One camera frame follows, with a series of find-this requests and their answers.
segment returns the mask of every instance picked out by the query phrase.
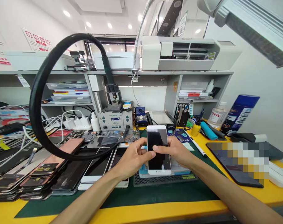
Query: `ceiling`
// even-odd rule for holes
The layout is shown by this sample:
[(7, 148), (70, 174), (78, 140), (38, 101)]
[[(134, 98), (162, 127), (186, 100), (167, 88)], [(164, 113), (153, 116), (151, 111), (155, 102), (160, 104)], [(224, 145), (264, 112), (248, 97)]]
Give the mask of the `ceiling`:
[[(32, 0), (39, 8), (57, 19), (73, 32), (92, 34), (136, 35), (147, 0)], [(151, 7), (147, 20), (153, 17)], [(149, 22), (145, 26), (146, 35)]]

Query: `blue spray can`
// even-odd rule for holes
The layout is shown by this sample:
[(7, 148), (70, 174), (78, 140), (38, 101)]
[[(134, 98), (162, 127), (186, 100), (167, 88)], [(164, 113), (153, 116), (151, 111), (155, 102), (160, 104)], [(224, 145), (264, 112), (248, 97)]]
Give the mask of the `blue spray can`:
[(259, 96), (239, 95), (226, 116), (220, 131), (227, 136), (235, 134), (247, 119), (259, 99)]

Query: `blue tool handle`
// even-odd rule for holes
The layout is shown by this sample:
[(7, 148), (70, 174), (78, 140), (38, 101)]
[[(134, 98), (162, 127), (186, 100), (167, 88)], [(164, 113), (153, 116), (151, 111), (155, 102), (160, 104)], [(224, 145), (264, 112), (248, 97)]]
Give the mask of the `blue tool handle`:
[(200, 127), (204, 130), (205, 134), (208, 136), (211, 140), (218, 139), (218, 136), (215, 135), (215, 133), (208, 127), (208, 125), (205, 122), (200, 123)]

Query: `yellow desk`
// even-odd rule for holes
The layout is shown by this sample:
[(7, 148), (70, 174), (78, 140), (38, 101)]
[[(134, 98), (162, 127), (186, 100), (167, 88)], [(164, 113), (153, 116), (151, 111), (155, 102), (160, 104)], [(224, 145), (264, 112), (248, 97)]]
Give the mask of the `yellow desk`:
[[(231, 181), (233, 181), (215, 156), (206, 147), (207, 142), (216, 141), (207, 141), (207, 139), (201, 134), (194, 138), (194, 140), (205, 151), (207, 156), (220, 168), (220, 170)], [(279, 161), (275, 161), (274, 163), (283, 168), (283, 163)], [(263, 189), (243, 186), (241, 186), (241, 188), (269, 206), (283, 205), (283, 188), (274, 185), (270, 181), (265, 183), (265, 187)], [(0, 223), (49, 223), (56, 217), (56, 215), (52, 215), (14, 219), (26, 203), (27, 201), (20, 199), (15, 202), (0, 203)], [(100, 209), (90, 223), (155, 223), (220, 214), (227, 211), (227, 206), (220, 200), (145, 204)]]

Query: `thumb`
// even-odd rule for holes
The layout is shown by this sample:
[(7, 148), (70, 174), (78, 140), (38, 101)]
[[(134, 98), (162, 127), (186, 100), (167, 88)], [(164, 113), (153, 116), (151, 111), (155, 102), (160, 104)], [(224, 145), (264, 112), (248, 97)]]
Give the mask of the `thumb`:
[(142, 163), (145, 163), (156, 156), (154, 151), (146, 152), (145, 154), (139, 156)]
[(166, 146), (153, 146), (153, 150), (161, 154), (171, 154), (170, 147)]

